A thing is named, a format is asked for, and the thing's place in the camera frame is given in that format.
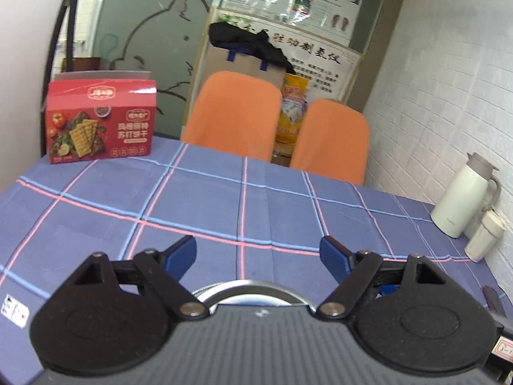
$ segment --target lemon slice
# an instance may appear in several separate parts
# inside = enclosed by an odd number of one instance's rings
[[[69,153],[69,145],[67,145],[66,143],[63,143],[61,145],[61,149],[59,149],[59,156],[65,157],[68,153]]]

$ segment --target tomato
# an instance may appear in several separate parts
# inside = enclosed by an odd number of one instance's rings
[[[66,124],[66,118],[62,113],[53,113],[52,114],[52,123],[59,129],[62,129]]]
[[[46,134],[50,137],[53,137],[57,134],[57,129],[55,127],[49,127],[46,129]]]

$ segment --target orange chair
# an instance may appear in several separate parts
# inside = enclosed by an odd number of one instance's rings
[[[308,107],[290,167],[362,185],[368,152],[365,117],[336,101],[320,99]]]
[[[216,72],[203,85],[181,141],[269,162],[281,103],[269,82]]]

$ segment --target black cloth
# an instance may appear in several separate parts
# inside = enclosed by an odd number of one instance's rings
[[[210,43],[215,47],[241,50],[255,58],[266,60],[269,64],[285,68],[288,74],[296,74],[282,50],[269,43],[269,36],[263,30],[255,34],[229,23],[219,22],[210,25],[208,34]]]

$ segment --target plaid tablecloth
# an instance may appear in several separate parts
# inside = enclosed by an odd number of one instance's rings
[[[353,251],[404,261],[432,258],[485,304],[482,285],[499,291],[484,262],[464,253],[429,218],[431,205],[258,160],[155,138],[152,155],[66,165],[42,158],[0,195],[0,304],[7,295],[30,310],[20,328],[0,316],[0,371],[14,385],[40,365],[29,324],[86,256],[130,259],[194,235],[198,258],[182,279],[190,291],[257,279],[320,303],[335,281],[319,260],[322,236]]]

